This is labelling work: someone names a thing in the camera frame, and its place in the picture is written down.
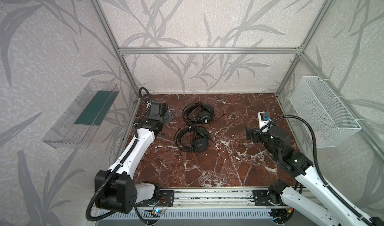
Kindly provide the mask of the black mounting plate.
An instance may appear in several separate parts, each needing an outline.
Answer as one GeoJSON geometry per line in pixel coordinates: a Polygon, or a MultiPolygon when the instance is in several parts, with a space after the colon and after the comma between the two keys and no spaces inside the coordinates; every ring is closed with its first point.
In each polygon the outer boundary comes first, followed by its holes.
{"type": "Polygon", "coordinates": [[[159,198],[156,201],[153,200],[145,200],[138,204],[137,207],[172,207],[174,205],[175,200],[175,191],[173,190],[160,190],[159,198]]]}
{"type": "Polygon", "coordinates": [[[282,201],[275,193],[268,190],[253,190],[254,203],[256,206],[281,206],[282,201]]]}

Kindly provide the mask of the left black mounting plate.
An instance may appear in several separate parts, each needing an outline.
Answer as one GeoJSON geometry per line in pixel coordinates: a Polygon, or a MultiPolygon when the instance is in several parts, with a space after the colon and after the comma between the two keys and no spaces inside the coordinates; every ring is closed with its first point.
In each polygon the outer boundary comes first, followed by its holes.
{"type": "Polygon", "coordinates": [[[156,201],[153,200],[145,200],[138,204],[137,207],[172,207],[174,205],[175,200],[175,191],[173,190],[160,190],[159,198],[156,201]]]}

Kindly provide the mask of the aluminium frame crossbar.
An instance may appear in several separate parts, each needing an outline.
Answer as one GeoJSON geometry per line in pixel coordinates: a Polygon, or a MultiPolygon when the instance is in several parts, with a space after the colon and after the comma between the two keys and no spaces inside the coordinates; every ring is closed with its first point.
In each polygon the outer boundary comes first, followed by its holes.
{"type": "Polygon", "coordinates": [[[248,48],[201,48],[201,47],[138,47],[119,48],[122,55],[129,54],[299,54],[300,48],[291,47],[248,47],[248,48]]]}

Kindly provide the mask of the clear plastic wall bin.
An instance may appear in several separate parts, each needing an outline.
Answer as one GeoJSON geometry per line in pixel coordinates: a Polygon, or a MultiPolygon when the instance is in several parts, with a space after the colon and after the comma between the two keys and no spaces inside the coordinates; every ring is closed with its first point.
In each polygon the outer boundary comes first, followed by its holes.
{"type": "Polygon", "coordinates": [[[120,90],[117,83],[90,80],[42,141],[54,149],[86,149],[120,90]]]}

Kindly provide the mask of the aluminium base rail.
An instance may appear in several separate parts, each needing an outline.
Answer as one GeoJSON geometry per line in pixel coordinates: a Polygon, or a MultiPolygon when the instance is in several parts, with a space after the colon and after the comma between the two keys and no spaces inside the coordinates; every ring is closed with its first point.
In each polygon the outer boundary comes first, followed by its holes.
{"type": "MultiPolygon", "coordinates": [[[[156,201],[159,198],[160,190],[153,184],[139,184],[133,188],[124,190],[123,193],[118,194],[117,188],[113,188],[111,192],[95,194],[96,199],[91,200],[86,209],[86,217],[89,221],[98,221],[100,216],[92,216],[91,210],[93,206],[98,209],[107,210],[103,216],[107,217],[116,212],[128,214],[136,207],[136,204],[145,201],[156,201]]],[[[313,191],[313,194],[323,204],[319,206],[313,201],[307,199],[305,196],[299,194],[292,187],[283,187],[282,190],[270,189],[270,193],[277,194],[281,201],[281,206],[256,206],[254,203],[253,190],[268,190],[265,188],[224,188],[224,189],[175,189],[174,205],[168,208],[243,208],[243,207],[259,207],[268,209],[282,209],[294,208],[301,212],[316,213],[320,211],[331,211],[340,209],[343,205],[339,198],[329,189],[320,187],[313,191]]]]}

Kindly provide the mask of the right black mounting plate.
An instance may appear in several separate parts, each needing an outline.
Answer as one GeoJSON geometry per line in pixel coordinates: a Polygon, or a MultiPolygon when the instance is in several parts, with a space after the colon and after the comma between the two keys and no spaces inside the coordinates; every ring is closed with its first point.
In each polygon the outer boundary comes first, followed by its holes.
{"type": "Polygon", "coordinates": [[[253,190],[254,203],[256,206],[281,206],[282,201],[275,193],[268,190],[253,190]]]}

